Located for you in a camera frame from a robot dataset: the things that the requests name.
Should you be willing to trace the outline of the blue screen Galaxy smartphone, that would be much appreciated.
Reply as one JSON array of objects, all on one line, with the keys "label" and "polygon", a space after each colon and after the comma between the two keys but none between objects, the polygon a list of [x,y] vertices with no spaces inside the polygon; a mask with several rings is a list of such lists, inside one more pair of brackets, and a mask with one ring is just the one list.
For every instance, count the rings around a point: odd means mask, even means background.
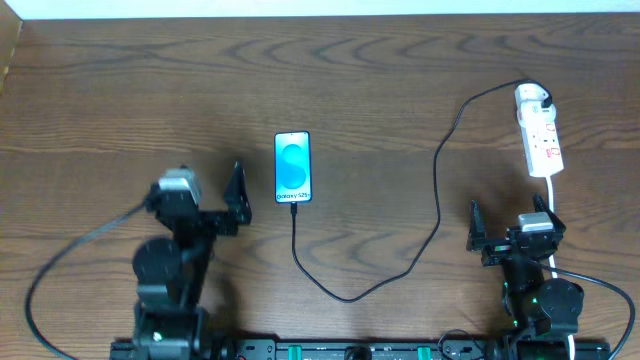
[{"label": "blue screen Galaxy smartphone", "polygon": [[312,200],[311,136],[308,131],[275,134],[274,167],[277,203]]}]

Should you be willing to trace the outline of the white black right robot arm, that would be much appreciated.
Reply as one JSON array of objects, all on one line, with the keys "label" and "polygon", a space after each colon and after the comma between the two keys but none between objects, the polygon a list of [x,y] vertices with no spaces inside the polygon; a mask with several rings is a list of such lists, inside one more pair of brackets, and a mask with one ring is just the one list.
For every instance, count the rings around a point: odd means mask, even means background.
[{"label": "white black right robot arm", "polygon": [[466,249],[481,253],[484,267],[504,274],[502,302],[514,328],[490,340],[486,359],[568,359],[568,337],[578,332],[584,291],[562,278],[545,278],[542,262],[554,255],[566,226],[539,194],[534,211],[518,216],[518,224],[502,238],[490,238],[479,204],[470,205]]}]

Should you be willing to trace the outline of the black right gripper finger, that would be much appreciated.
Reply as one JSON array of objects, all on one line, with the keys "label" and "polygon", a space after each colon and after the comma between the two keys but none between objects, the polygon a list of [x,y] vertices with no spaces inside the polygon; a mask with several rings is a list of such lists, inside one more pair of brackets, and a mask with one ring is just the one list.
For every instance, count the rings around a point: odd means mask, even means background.
[{"label": "black right gripper finger", "polygon": [[469,240],[481,240],[486,238],[486,230],[483,215],[477,201],[472,200],[470,204],[470,228]]},{"label": "black right gripper finger", "polygon": [[545,202],[540,193],[536,193],[532,197],[534,209],[537,212],[545,213],[551,223],[553,224],[553,228],[555,231],[564,231],[565,224],[557,217],[557,215],[550,209],[550,206]]}]

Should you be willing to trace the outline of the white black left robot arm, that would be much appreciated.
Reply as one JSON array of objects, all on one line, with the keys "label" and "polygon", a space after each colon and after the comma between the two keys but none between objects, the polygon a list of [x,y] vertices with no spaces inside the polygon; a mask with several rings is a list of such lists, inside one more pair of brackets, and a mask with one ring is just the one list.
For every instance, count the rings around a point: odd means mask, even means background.
[{"label": "white black left robot arm", "polygon": [[234,164],[224,192],[226,210],[199,208],[201,188],[186,166],[151,186],[144,206],[171,236],[141,245],[132,267],[138,279],[132,359],[233,359],[234,341],[211,325],[199,305],[219,236],[235,236],[252,220],[245,170]]}]

